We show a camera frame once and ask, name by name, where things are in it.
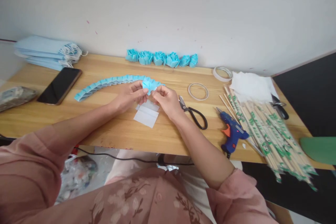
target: woman's right hand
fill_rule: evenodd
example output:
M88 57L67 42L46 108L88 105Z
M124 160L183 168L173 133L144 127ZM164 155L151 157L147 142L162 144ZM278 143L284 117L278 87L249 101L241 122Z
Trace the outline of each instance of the woman's right hand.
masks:
M175 90L161 85L158 86L155 91L152 91L152 96L156 102L160 103L170 120L174 120L181 115L184 115L184 111L180 106L179 98Z

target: white tape roll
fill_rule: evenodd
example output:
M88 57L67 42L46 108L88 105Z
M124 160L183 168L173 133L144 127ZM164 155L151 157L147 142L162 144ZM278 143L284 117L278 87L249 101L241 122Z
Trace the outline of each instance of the white tape roll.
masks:
M198 98L196 98L195 96L192 95L192 93L191 93L191 91L190 91L190 88L191 88L191 86L193 86L193 85L201 86L202 88L204 88L204 90L205 90L205 92L206 92L206 95L205 95L205 98L204 98L204 99L198 99ZM207 89L206 86L204 86L204 85L201 84L201 83L191 83L191 84L189 85L189 87L188 87L188 93L190 94L190 96L191 96L192 98L194 98L195 100L198 100L198 101L206 100L206 99L209 97L209 90Z
M223 78L222 76L219 76L219 74L217 73L217 69L219 69L219 70L222 70L222 71L224 71L224 72L226 72L227 74L228 74L228 78ZM232 72L229 70L229 69L227 69L227 68L225 68L225 67L223 67L223 66L217 66L217 67L215 67L214 69L213 69L213 71L212 71L212 74L214 75L214 77L217 79L217 80L220 80L220 81L222 81L222 82L229 82L230 80L232 80Z

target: phone screen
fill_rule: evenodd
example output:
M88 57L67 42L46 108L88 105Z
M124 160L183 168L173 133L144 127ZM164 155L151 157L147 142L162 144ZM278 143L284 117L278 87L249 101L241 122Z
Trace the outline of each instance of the phone screen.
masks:
M63 68L37 101L53 105L60 104L81 73L80 69Z

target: blue glue gun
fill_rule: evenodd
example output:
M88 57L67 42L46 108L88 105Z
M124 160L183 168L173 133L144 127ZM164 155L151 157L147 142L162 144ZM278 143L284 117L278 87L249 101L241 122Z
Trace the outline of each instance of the blue glue gun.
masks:
M243 130L236 120L234 120L231 116L219 108L217 108L217 110L219 111L220 118L227 125L227 129L222 130L222 132L227 136L227 140L226 143L221 146L221 148L225 153L227 153L227 158L229 159L231 153L236 150L238 140L247 139L249 134Z

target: hand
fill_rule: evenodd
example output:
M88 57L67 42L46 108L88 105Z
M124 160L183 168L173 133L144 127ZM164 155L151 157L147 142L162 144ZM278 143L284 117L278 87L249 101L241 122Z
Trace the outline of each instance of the hand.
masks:
M134 102L138 102L140 105L145 103L148 98L147 93L148 89L142 88L142 80L138 80L124 85L111 105L118 113L124 113Z
M175 90L162 85L158 86L151 94L156 103L160 103L170 120L173 121L175 118L184 115Z

